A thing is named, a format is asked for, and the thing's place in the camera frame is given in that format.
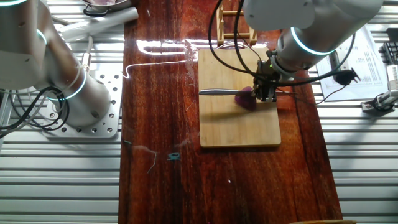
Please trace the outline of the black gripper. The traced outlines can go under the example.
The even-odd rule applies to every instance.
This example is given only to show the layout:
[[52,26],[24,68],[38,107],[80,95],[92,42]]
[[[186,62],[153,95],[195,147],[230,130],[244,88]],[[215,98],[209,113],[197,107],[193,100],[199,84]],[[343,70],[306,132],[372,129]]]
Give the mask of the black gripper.
[[273,69],[270,60],[258,60],[252,89],[253,97],[261,99],[262,102],[275,103],[277,101],[275,87],[279,80],[280,74]]

